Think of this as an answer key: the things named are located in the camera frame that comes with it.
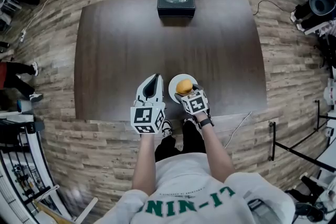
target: white plate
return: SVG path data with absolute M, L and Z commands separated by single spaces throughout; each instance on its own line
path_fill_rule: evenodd
M 194 79 L 194 77 L 192 77 L 188 74 L 179 74 L 179 75 L 175 76 L 174 78 L 172 78 L 172 80 L 169 82 L 169 86 L 168 86 L 168 92 L 169 92 L 169 95 L 170 95 L 171 99 L 173 99 L 178 104 L 180 102 L 178 102 L 178 100 L 175 97 L 176 86 L 181 80 L 184 80 L 184 79 L 190 79 L 192 84 L 197 84 L 197 81 Z

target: tissue box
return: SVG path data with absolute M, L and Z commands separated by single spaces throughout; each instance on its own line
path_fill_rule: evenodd
M 194 0 L 157 0 L 160 17 L 194 17 Z

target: person's hand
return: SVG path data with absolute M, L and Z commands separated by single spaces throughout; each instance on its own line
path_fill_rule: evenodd
M 10 49 L 7 51 L 7 55 L 13 55 L 14 54 L 14 50 L 13 49 Z

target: white box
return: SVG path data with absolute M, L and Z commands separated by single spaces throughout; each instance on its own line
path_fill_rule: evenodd
M 131 107 L 131 125 L 138 134 L 157 134 L 165 118 L 165 104 Z
M 203 90 L 191 93 L 181 98 L 185 112 L 195 115 L 208 109 L 208 99 Z

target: wood plank flooring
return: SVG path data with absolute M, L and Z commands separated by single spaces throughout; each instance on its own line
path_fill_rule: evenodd
M 40 74 L 30 83 L 44 94 L 44 99 L 35 105 L 35 113 L 45 122 L 44 153 L 69 210 L 79 215 L 92 197 L 99 198 L 86 222 L 101 217 L 130 188 L 139 144 L 129 122 L 85 122 L 75 118 L 73 75 L 78 23 L 81 9 L 98 1 L 102 0 L 50 0 L 31 24 L 15 58 L 39 64 Z M 259 1 L 249 0 L 254 13 Z M 291 11 L 306 0 L 270 1 Z M 1 39 L 14 42 L 40 7 L 25 6 Z M 276 160 L 269 162 L 269 122 L 278 124 L 278 140 L 288 146 L 309 134 L 316 122 L 314 100 L 322 99 L 329 72 L 319 69 L 322 59 L 313 48 L 316 37 L 298 32 L 289 13 L 264 2 L 255 21 L 265 64 L 268 109 L 251 114 L 235 133 L 228 151 L 239 171 L 259 172 L 272 184 L 286 189 L 299 184 L 298 177 L 304 171 L 312 174 L 318 168 L 280 148 L 276 148 Z M 322 101 L 322 111 L 327 110 Z M 214 118 L 223 144 L 246 115 Z M 181 147 L 181 128 L 176 122 L 174 126 Z M 321 130 L 297 150 L 315 158 L 325 145 Z

